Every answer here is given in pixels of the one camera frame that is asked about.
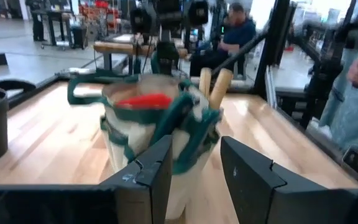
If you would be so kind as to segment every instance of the green handle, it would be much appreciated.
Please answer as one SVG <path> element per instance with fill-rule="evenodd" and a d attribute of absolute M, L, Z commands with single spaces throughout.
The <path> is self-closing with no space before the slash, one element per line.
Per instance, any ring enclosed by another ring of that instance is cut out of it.
<path fill-rule="evenodd" d="M 176 98 L 170 107 L 163 112 L 160 121 L 155 127 L 149 146 L 155 144 L 164 135 L 171 134 L 180 125 L 193 106 L 194 97 L 188 92 L 183 92 L 181 96 Z"/>
<path fill-rule="evenodd" d="M 197 132 L 193 134 L 186 147 L 180 153 L 178 161 L 188 162 L 190 159 L 195 159 L 194 163 L 196 162 L 198 157 L 195 155 L 197 153 L 197 150 L 195 149 L 202 144 L 200 140 L 205 139 L 205 137 L 209 134 L 209 130 L 211 130 L 211 127 L 215 126 L 215 124 L 219 121 L 219 118 L 219 110 L 209 110 L 204 112 L 203 120 L 200 122 Z"/>
<path fill-rule="evenodd" d="M 136 159 L 136 155 L 134 150 L 128 145 L 128 136 L 123 135 L 117 129 L 112 127 L 105 116 L 100 118 L 100 128 L 102 131 L 107 132 L 109 141 L 114 143 L 115 145 L 124 147 L 124 156 L 128 159 L 128 164 Z"/>
<path fill-rule="evenodd" d="M 92 96 L 75 96 L 74 90 L 81 83 L 115 83 L 115 82 L 137 82 L 137 76 L 130 75 L 118 75 L 114 71 L 102 71 L 96 70 L 96 73 L 88 75 L 80 75 L 68 82 L 67 86 L 67 100 L 71 105 L 89 105 L 91 103 L 104 103 L 107 104 L 107 99 L 102 95 L 92 95 Z"/>

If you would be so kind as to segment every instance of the gray floor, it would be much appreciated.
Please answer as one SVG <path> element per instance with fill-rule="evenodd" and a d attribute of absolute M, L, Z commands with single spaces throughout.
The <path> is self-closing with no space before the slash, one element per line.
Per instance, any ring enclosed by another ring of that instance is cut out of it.
<path fill-rule="evenodd" d="M 8 66 L 0 67 L 0 80 L 18 78 L 40 83 L 46 78 L 63 69 L 70 67 L 94 68 L 102 66 L 103 59 L 100 54 L 94 53 L 92 47 L 85 50 L 62 51 L 56 47 L 41 49 L 40 43 L 32 40 L 32 23 L 0 19 L 0 52 L 6 54 Z M 124 55 L 114 55 L 113 60 L 120 60 Z M 255 57 L 247 66 L 248 82 L 255 79 L 255 67 L 259 58 Z M 309 82 L 307 71 L 311 62 L 305 59 L 300 51 L 285 53 L 280 68 L 273 73 L 275 85 L 278 90 L 301 91 Z M 188 72 L 190 64 L 182 62 L 181 69 Z M 147 63 L 145 72 L 150 71 Z"/>

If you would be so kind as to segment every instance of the red object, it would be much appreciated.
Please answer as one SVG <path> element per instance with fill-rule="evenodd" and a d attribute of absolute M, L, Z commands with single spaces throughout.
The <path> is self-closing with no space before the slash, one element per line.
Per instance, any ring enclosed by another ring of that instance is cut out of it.
<path fill-rule="evenodd" d="M 109 7 L 109 3 L 106 1 L 95 1 L 94 5 L 98 8 L 107 9 Z"/>
<path fill-rule="evenodd" d="M 284 49 L 285 51 L 289 51 L 292 52 L 293 51 L 293 46 L 288 46 Z"/>
<path fill-rule="evenodd" d="M 156 93 L 135 96 L 116 103 L 116 106 L 129 107 L 132 109 L 168 109 L 172 99 L 165 94 Z"/>

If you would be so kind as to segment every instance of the chair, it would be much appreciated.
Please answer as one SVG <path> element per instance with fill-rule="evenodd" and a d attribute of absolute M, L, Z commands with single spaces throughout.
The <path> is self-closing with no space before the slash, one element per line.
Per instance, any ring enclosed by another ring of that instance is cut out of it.
<path fill-rule="evenodd" d="M 250 59 L 254 58 L 255 49 L 252 49 L 248 54 L 241 56 L 234 64 L 233 74 L 235 77 L 241 77 L 243 80 L 247 79 L 246 70 Z"/>

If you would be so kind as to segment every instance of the wooden surface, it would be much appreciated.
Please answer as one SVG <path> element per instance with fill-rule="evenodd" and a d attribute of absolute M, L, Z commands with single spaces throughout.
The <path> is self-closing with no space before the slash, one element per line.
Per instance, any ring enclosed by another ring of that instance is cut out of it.
<path fill-rule="evenodd" d="M 151 56 L 151 54 L 154 51 L 154 45 L 148 46 L 143 45 L 139 49 L 139 55 L 143 55 L 146 57 Z M 93 48 L 95 51 L 99 53 L 110 53 L 110 54 L 129 54 L 129 55 L 135 55 L 136 54 L 136 48 L 132 44 L 120 44 L 120 43 L 110 43 L 110 42 L 101 42 L 96 41 L 93 44 Z M 177 48 L 177 51 L 179 53 L 180 58 L 186 58 L 187 57 L 187 49 L 179 49 Z"/>
<path fill-rule="evenodd" d="M 98 91 L 86 86 L 79 91 Z M 69 106 L 66 85 L 56 84 L 9 112 L 9 151 L 0 158 L 0 184 L 97 184 L 111 175 L 99 132 L 101 105 Z M 222 135 L 233 136 L 275 162 L 325 187 L 358 187 L 323 152 L 256 96 L 222 102 Z M 180 220 L 169 223 L 238 223 L 227 191 L 219 144 Z"/>
<path fill-rule="evenodd" d="M 119 36 L 117 38 L 117 40 L 126 40 L 126 41 L 131 42 L 132 38 L 133 38 L 133 34 L 122 34 L 121 36 Z M 151 40 L 152 44 L 156 44 L 157 41 L 158 41 L 158 37 L 157 36 L 152 36 L 151 38 L 152 38 L 152 40 Z M 139 44 L 143 43 L 143 35 L 137 34 L 136 39 L 137 39 Z M 185 44 L 183 43 L 182 39 L 180 39 L 180 38 L 171 38 L 171 40 L 175 43 L 176 47 L 178 47 L 178 48 L 185 47 Z"/>

